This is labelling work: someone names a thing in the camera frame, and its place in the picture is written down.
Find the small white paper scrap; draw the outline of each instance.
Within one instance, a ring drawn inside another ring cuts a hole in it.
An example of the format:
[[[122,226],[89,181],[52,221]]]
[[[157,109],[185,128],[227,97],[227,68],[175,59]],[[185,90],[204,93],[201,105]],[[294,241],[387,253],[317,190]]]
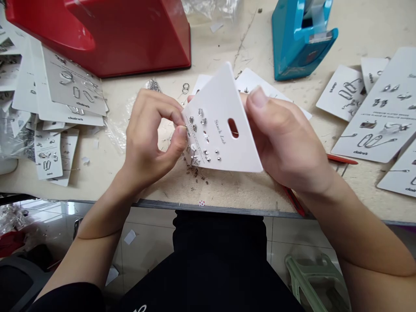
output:
[[[83,157],[82,162],[84,163],[84,166],[88,165],[90,163],[90,159],[88,157]]]
[[[124,241],[127,245],[130,245],[131,242],[136,238],[136,233],[133,230],[130,230],[129,234],[124,238]]]
[[[211,31],[212,31],[212,33],[215,33],[217,30],[219,30],[222,26],[224,26],[224,23],[222,23],[222,22],[218,22],[218,23],[215,23],[215,24],[212,24],[211,25]]]
[[[98,149],[99,144],[100,144],[100,141],[98,139],[95,139],[94,140],[94,145],[93,145],[93,147],[94,147],[95,150]]]
[[[118,276],[118,274],[119,273],[118,273],[117,269],[114,267],[114,265],[111,265],[110,270],[108,271],[107,280],[105,281],[105,286],[107,286],[112,281],[114,281],[116,279],[116,277]]]

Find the white card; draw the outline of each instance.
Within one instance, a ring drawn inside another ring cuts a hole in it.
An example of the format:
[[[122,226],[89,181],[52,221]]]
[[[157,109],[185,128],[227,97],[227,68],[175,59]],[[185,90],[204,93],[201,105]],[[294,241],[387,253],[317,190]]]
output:
[[[416,140],[406,149],[377,187],[416,197]]]
[[[365,95],[363,75],[352,68],[339,65],[316,107],[350,121],[363,104]]]
[[[26,128],[35,131],[36,125],[39,122],[38,114],[30,113],[30,118],[26,123]]]
[[[10,92],[2,92],[0,93],[0,107],[3,110],[3,112],[7,112],[10,108],[10,106],[13,103],[13,95],[14,92],[10,91]]]
[[[188,164],[242,172],[263,170],[229,62],[200,89],[182,116],[188,128]],[[238,138],[231,132],[231,120]]]
[[[100,79],[44,45],[42,48],[52,102],[105,116]]]
[[[62,129],[63,127],[65,127],[65,123],[62,121],[44,121],[42,130]]]
[[[389,162],[416,131],[416,48],[399,48],[332,149]]]
[[[236,80],[237,89],[239,89],[241,92],[244,92],[244,90],[247,88],[248,93],[251,92],[255,87],[261,86],[264,93],[270,97],[270,98],[276,98],[280,100],[285,100],[288,102],[293,101],[286,97],[283,93],[275,89],[271,84],[269,84],[267,81],[262,79],[259,75],[254,73],[251,69],[246,68],[243,70],[243,72],[240,74],[240,76]],[[312,118],[312,115],[304,110],[303,108],[299,107],[301,111],[304,113],[306,118],[309,120]]]
[[[56,130],[53,130],[53,131],[51,131],[50,133],[51,133],[51,135],[57,135],[57,134],[59,134],[59,133],[61,133],[62,131],[64,131],[64,130],[67,130],[67,129],[69,129],[69,128],[72,128],[72,127],[75,127],[77,124],[76,123],[66,123],[65,124],[65,126],[63,127],[63,128],[61,128],[61,129],[56,129]]]
[[[14,137],[16,137],[22,128],[26,125],[30,116],[31,114],[27,111],[10,108],[9,119]]]
[[[17,87],[21,55],[0,56],[4,64],[0,68],[0,92],[14,91]]]
[[[48,179],[49,182],[68,186],[69,176],[71,175],[72,162],[74,160],[75,148],[77,146],[79,130],[78,129],[68,129],[64,130],[61,133],[61,157],[62,157],[62,170],[63,175],[61,177],[56,177]]]
[[[35,74],[29,40],[26,41],[22,63],[19,68],[16,92],[13,99],[13,108],[36,114],[38,113]]]
[[[367,93],[370,93],[388,63],[388,58],[361,58],[361,70],[363,72],[364,85]]]
[[[198,79],[196,80],[195,87],[192,90],[192,95],[195,95],[198,90],[202,89],[212,76],[209,75],[199,75]],[[263,80],[260,76],[255,74],[251,69],[246,68],[240,76],[236,80],[237,88],[240,92],[244,92],[245,88],[247,88],[248,93],[251,92],[256,86],[261,86],[263,91],[271,98],[278,98],[280,100],[285,100],[289,102],[293,102],[288,97],[286,97],[283,93],[279,92],[277,89],[273,88],[267,81]],[[309,120],[312,118],[312,115],[308,113],[306,110],[300,107],[306,118]]]
[[[39,180],[63,175],[60,143],[60,136],[35,131],[35,163]]]
[[[46,79],[45,63],[43,60],[42,44],[36,40],[30,40],[33,57],[33,67],[36,73],[36,95],[41,120],[72,122],[92,126],[103,126],[103,117],[88,111],[83,115],[75,114],[68,106],[51,101],[49,85]]]

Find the safety pin earring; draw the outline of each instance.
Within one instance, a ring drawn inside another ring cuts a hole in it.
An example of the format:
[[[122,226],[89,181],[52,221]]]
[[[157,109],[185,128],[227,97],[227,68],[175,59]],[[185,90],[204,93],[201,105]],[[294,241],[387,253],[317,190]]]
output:
[[[90,103],[94,103],[94,99],[92,98],[92,96],[88,93],[88,91],[82,90],[82,93],[84,93],[85,97],[87,98],[87,100],[90,101]]]

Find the red plastic base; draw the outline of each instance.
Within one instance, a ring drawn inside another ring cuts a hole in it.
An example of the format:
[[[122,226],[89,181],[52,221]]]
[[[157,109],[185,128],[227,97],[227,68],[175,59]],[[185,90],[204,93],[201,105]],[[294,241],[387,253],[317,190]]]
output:
[[[6,17],[98,77],[191,66],[180,0],[7,0]]]

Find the scratch mark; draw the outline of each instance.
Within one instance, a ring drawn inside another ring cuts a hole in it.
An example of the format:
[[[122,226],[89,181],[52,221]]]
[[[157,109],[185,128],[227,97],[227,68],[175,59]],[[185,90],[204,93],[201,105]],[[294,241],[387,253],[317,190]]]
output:
[[[253,21],[254,21],[254,17],[255,16],[256,16],[256,12],[254,12],[253,17],[251,18],[250,24],[248,24],[247,31],[245,32],[245,34],[243,35],[243,38],[241,39],[241,43],[240,43],[240,46],[238,47],[237,54],[234,57],[233,69],[235,68],[235,63],[237,62],[237,57],[240,55],[240,50],[243,47],[244,39],[246,39],[246,36],[248,34],[248,31],[250,30],[251,25],[253,24]]]

